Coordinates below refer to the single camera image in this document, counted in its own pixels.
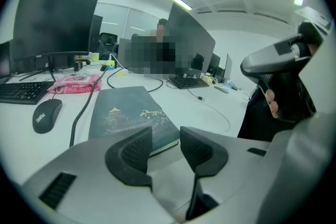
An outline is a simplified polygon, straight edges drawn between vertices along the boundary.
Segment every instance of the small device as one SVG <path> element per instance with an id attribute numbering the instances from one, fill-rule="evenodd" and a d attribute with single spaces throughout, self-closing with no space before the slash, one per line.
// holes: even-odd
<path id="1" fill-rule="evenodd" d="M 62 108 L 62 101 L 50 99 L 41 103 L 33 114 L 33 128 L 38 134 L 45 134 L 54 128 L 59 111 Z"/>
<path id="2" fill-rule="evenodd" d="M 76 59 L 76 62 L 85 62 L 87 66 L 91 64 L 91 61 L 89 59 Z"/>
<path id="3" fill-rule="evenodd" d="M 100 68 L 100 71 L 105 71 L 106 69 L 107 69 L 107 65 L 102 64 L 101 68 Z"/>
<path id="4" fill-rule="evenodd" d="M 311 58 L 308 44 L 321 44 L 322 37 L 311 22 L 303 22 L 298 34 L 246 57 L 241 72 L 266 94 L 271 89 L 279 106 L 278 119 L 298 122 L 312 116 L 308 93 L 299 72 Z"/>
<path id="5" fill-rule="evenodd" d="M 226 89 L 223 89 L 223 88 L 221 88 L 221 87 L 214 86 L 214 88 L 215 88 L 215 89 L 217 89 L 217 90 L 219 90 L 219 91 L 221 91 L 221 92 L 229 93 L 229 91 L 228 91 L 228 90 L 226 90 Z"/>
<path id="6" fill-rule="evenodd" d="M 83 62 L 82 61 L 75 61 L 75 64 L 73 66 L 73 70 L 75 72 L 78 72 L 79 70 L 81 70 L 83 68 Z"/>

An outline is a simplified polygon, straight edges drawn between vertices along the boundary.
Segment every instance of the chair backrest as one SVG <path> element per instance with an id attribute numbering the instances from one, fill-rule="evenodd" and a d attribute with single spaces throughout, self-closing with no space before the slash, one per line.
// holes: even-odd
<path id="1" fill-rule="evenodd" d="M 114 43 L 117 42 L 118 36 L 115 34 L 110 34 L 110 33 L 100 33 L 99 35 L 99 40 L 104 44 L 104 45 L 113 45 Z"/>

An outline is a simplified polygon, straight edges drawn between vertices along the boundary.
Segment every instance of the white cable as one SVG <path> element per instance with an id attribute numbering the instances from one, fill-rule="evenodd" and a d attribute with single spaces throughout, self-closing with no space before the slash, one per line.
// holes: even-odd
<path id="1" fill-rule="evenodd" d="M 202 103 L 202 104 L 206 105 L 207 107 L 213 109 L 214 111 L 216 111 L 219 115 L 221 115 L 221 116 L 227 121 L 227 124 L 229 125 L 229 127 L 228 127 L 225 131 L 222 131 L 222 132 L 219 133 L 219 134 L 223 134 L 223 133 L 227 132 L 228 130 L 230 130 L 230 128 L 231 128 L 231 124 L 230 124 L 230 121 L 227 119 L 226 116 L 224 116 L 223 114 L 221 114 L 216 108 L 214 108 L 213 106 L 211 106 L 211 105 L 205 103 L 204 101 L 198 101 L 198 103 Z"/>
<path id="2" fill-rule="evenodd" d="M 205 103 L 205 101 L 200 101 L 200 100 L 195 99 L 195 98 L 190 98 L 190 100 L 193 100 L 194 102 L 197 102 L 197 103 L 201 103 L 201 104 L 203 104 L 203 105 L 206 105 L 207 107 L 209 107 L 209 108 L 213 109 L 214 111 L 216 111 L 219 115 L 221 115 L 221 116 L 226 120 L 226 122 L 227 122 L 227 124 L 229 125 L 229 127 L 228 127 L 225 131 L 220 132 L 219 134 L 223 134 L 223 133 L 227 132 L 228 130 L 230 130 L 230 128 L 231 128 L 230 121 L 227 119 L 226 116 L 224 116 L 223 114 L 221 114 L 216 108 L 214 108 L 213 106 L 211 106 L 211 105 Z"/>
<path id="3" fill-rule="evenodd" d="M 118 65 L 121 67 L 121 68 L 124 68 L 123 66 L 122 66 L 122 64 L 121 63 L 119 63 L 119 61 L 117 60 L 117 58 L 113 55 L 113 54 L 110 54 L 116 61 L 117 61 L 117 63 L 118 63 Z"/>

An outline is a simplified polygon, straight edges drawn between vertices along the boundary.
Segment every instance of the cable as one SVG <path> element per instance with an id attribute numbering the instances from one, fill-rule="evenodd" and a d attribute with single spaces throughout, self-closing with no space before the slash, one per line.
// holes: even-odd
<path id="1" fill-rule="evenodd" d="M 204 105 L 206 105 L 207 107 L 209 107 L 209 108 L 213 109 L 214 111 L 216 111 L 219 115 L 221 115 L 221 116 L 226 120 L 227 124 L 229 125 L 228 129 L 226 129 L 225 131 L 222 131 L 222 132 L 219 133 L 219 134 L 223 134 L 223 133 L 227 132 L 228 130 L 230 130 L 230 128 L 231 128 L 231 124 L 230 124 L 230 121 L 227 119 L 226 116 L 224 116 L 224 115 L 221 114 L 216 108 L 214 108 L 213 106 L 211 106 L 211 105 L 209 105 L 209 104 L 207 104 L 207 103 L 205 103 L 205 102 L 201 102 L 201 104 L 204 104 Z"/>
<path id="2" fill-rule="evenodd" d="M 122 67 L 122 68 L 124 68 L 123 66 L 122 66 L 122 64 L 121 63 L 119 63 L 119 61 L 117 60 L 117 58 L 113 55 L 113 54 L 110 54 L 110 55 L 112 55 L 113 56 L 113 58 L 117 61 L 117 63 L 118 63 L 118 65 L 120 66 L 120 67 Z"/>
<path id="3" fill-rule="evenodd" d="M 20 76 L 15 76 L 15 75 L 11 75 L 11 77 L 13 77 L 13 78 L 21 78 L 21 77 L 24 77 L 24 76 L 26 76 L 27 74 L 23 74 L 23 75 L 20 75 Z"/>
<path id="4" fill-rule="evenodd" d="M 115 73 L 118 73 L 120 70 L 122 70 L 122 69 L 124 69 L 124 68 L 125 68 L 125 67 L 122 67 L 121 69 L 117 70 L 116 72 L 114 72 L 112 75 L 110 75 L 110 76 L 107 78 L 106 82 L 107 82 L 107 84 L 108 84 L 111 88 L 115 89 L 115 87 L 113 87 L 113 86 L 109 83 L 109 79 L 110 79 Z"/>
<path id="5" fill-rule="evenodd" d="M 194 95 L 188 88 L 186 88 L 189 93 L 191 93 L 194 97 L 199 98 L 199 96 Z"/>
<path id="6" fill-rule="evenodd" d="M 90 92 L 90 95 L 89 95 L 89 98 L 88 100 L 86 101 L 85 105 L 83 106 L 82 110 L 78 113 L 77 117 L 75 118 L 75 120 L 73 121 L 73 124 L 72 124 L 72 128 L 71 128 L 71 137 L 70 137 L 70 144 L 69 144 L 69 147 L 72 147 L 73 146 L 73 142 L 75 140 L 75 132 L 76 132 L 76 125 L 77 125 L 77 122 L 79 120 L 79 118 L 82 116 L 82 114 L 84 113 L 86 107 L 88 106 L 88 104 L 90 103 L 90 100 L 91 100 L 91 97 L 92 97 L 92 94 L 95 90 L 95 87 L 98 83 L 98 81 L 104 76 L 104 74 L 106 73 L 107 69 L 104 70 L 103 74 L 100 75 L 100 77 L 94 82 L 94 84 L 92 85 L 92 89 L 91 89 L 91 92 Z"/>
<path id="7" fill-rule="evenodd" d="M 56 76 L 54 76 L 56 79 L 58 79 Z M 49 78 L 49 79 L 53 79 L 53 78 Z M 48 81 L 49 79 L 44 79 L 42 82 Z"/>
<path id="8" fill-rule="evenodd" d="M 156 79 L 156 80 L 160 80 L 160 81 L 161 81 L 161 85 L 158 86 L 157 88 L 155 88 L 155 89 L 153 89 L 153 90 L 150 90 L 150 91 L 147 91 L 147 92 L 153 92 L 153 91 L 159 89 L 159 88 L 163 85 L 163 80 L 161 80 L 161 79 Z"/>
<path id="9" fill-rule="evenodd" d="M 114 74 L 118 73 L 120 70 L 122 70 L 122 69 L 124 69 L 124 68 L 126 68 L 126 67 L 122 67 L 121 69 L 117 70 L 116 72 L 114 72 L 112 75 L 110 75 L 110 76 L 107 78 L 106 82 L 107 82 L 107 84 L 108 84 L 111 88 L 115 89 L 115 87 L 112 86 L 112 85 L 109 83 L 109 79 L 110 79 Z M 161 80 L 161 79 L 156 79 L 156 80 L 160 80 L 160 81 L 161 81 L 161 85 L 158 86 L 157 88 L 155 88 L 155 89 L 153 89 L 153 90 L 150 90 L 150 91 L 147 91 L 147 92 L 153 92 L 153 91 L 157 90 L 158 88 L 160 88 L 160 87 L 163 85 L 163 80 Z"/>
<path id="10" fill-rule="evenodd" d="M 178 89 L 178 88 L 170 87 L 170 86 L 168 85 L 168 81 L 170 82 L 170 80 L 166 80 L 166 85 L 167 85 L 168 88 L 171 88 L 171 89 Z"/>
<path id="11" fill-rule="evenodd" d="M 201 101 L 200 98 L 203 99 L 203 97 L 199 97 L 199 96 L 194 95 L 188 88 L 186 88 L 186 89 L 188 90 L 189 93 L 191 93 L 194 97 L 196 97 L 197 100 Z M 226 120 L 227 124 L 229 125 L 228 129 L 226 129 L 225 131 L 223 131 L 223 132 L 221 132 L 221 133 L 219 133 L 219 134 L 223 134 L 223 133 L 227 132 L 228 130 L 230 130 L 230 128 L 231 128 L 231 124 L 230 124 L 230 121 L 227 119 L 227 117 L 224 116 L 223 114 L 221 114 L 221 113 L 220 113 L 216 108 L 214 108 L 213 106 L 211 106 L 211 105 L 205 103 L 203 100 L 202 100 L 202 102 L 200 102 L 201 104 L 204 104 L 204 105 L 208 106 L 209 108 L 215 110 L 219 115 L 221 115 L 221 116 Z"/>

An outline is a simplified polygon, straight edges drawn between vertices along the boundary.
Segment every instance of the black chair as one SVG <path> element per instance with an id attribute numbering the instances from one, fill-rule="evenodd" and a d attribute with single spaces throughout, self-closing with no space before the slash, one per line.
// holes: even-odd
<path id="1" fill-rule="evenodd" d="M 100 33 L 99 35 L 99 60 L 106 60 L 110 53 L 118 55 L 119 44 L 117 43 L 118 36 L 110 33 Z"/>
<path id="2" fill-rule="evenodd" d="M 100 33 L 99 40 L 107 49 L 112 49 L 113 45 L 117 43 L 118 36 L 110 33 Z"/>

